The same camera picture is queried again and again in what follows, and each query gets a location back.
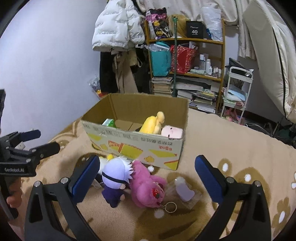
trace teal bag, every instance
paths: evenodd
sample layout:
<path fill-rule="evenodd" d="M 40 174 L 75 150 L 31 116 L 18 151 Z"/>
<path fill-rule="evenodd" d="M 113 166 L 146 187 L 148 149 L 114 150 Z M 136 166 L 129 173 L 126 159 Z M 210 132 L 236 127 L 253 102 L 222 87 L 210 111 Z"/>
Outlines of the teal bag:
<path fill-rule="evenodd" d="M 164 42 L 156 42 L 158 45 L 170 47 L 168 44 Z M 151 55 L 151 64 L 152 64 L 152 72 L 153 76 L 167 76 L 170 72 L 172 55 L 170 50 L 168 51 L 158 51 L 158 52 L 150 52 Z"/>

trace white puffer jacket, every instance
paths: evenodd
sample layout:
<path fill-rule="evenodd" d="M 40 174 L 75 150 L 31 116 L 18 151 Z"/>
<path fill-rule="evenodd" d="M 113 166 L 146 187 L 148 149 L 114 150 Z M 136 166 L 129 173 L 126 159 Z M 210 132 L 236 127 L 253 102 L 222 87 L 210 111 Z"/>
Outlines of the white puffer jacket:
<path fill-rule="evenodd" d="M 92 39 L 93 50 L 127 51 L 145 41 L 141 17 L 131 0 L 110 0 L 99 15 Z"/>

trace black box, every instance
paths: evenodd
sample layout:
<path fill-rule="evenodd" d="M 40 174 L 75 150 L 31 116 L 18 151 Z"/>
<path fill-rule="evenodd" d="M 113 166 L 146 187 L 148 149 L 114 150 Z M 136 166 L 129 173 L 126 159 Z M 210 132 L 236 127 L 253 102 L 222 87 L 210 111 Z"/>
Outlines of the black box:
<path fill-rule="evenodd" d="M 199 21 L 186 21 L 187 38 L 203 39 L 204 25 Z"/>

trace white rolling cart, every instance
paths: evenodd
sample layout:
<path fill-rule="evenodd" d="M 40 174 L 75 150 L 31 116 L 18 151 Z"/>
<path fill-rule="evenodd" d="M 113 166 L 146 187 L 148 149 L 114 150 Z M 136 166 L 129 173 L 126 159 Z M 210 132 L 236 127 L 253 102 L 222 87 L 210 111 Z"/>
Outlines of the white rolling cart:
<path fill-rule="evenodd" d="M 240 74 L 233 73 L 233 70 L 234 69 L 241 70 L 241 71 L 244 71 L 245 73 L 251 74 L 251 78 L 246 77 L 246 76 L 243 76 L 243 75 L 240 75 Z M 247 83 L 250 84 L 248 93 L 246 93 L 247 96 L 246 96 L 246 101 L 244 103 L 244 106 L 238 106 L 238 105 L 235 105 L 235 104 L 227 103 L 225 101 L 223 102 L 223 108 L 222 108 L 222 112 L 221 112 L 221 117 L 223 116 L 225 106 L 230 107 L 230 108 L 235 108 L 237 110 L 242 110 L 242 114 L 241 114 L 241 117 L 240 117 L 239 123 L 238 123 L 238 124 L 240 124 L 241 121 L 242 121 L 242 116 L 243 116 L 244 111 L 245 111 L 246 106 L 247 106 L 247 101 L 248 101 L 249 95 L 250 95 L 250 90 L 251 90 L 251 86 L 252 86 L 252 83 L 253 83 L 253 74 L 251 72 L 245 70 L 245 69 L 242 69 L 242 68 L 231 67 L 230 70 L 229 70 L 229 78 L 228 78 L 227 88 L 224 91 L 224 99 L 227 98 L 227 94 L 228 94 L 228 89 L 229 89 L 229 84 L 230 84 L 230 79 L 231 78 L 234 78 L 234 79 L 237 79 L 237 80 L 242 80 L 242 81 L 247 82 Z"/>

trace white wall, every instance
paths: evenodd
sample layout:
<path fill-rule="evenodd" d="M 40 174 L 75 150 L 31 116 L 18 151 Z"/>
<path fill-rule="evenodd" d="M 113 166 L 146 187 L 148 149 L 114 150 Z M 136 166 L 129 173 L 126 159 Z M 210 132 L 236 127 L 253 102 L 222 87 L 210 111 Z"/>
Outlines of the white wall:
<path fill-rule="evenodd" d="M 232 27 L 226 27 L 225 65 L 228 64 L 229 58 L 233 58 L 235 60 L 240 61 L 245 66 L 245 68 L 254 69 L 254 81 L 252 84 L 246 110 L 257 115 L 263 116 L 269 120 L 277 122 L 279 121 L 282 114 L 263 89 L 263 86 L 260 82 L 257 62 L 249 58 L 238 57 L 238 38 L 239 34 L 237 29 Z"/>
<path fill-rule="evenodd" d="M 49 141 L 97 101 L 87 81 L 99 72 L 92 36 L 105 0 L 30 0 L 0 38 L 2 135 L 41 131 Z"/>

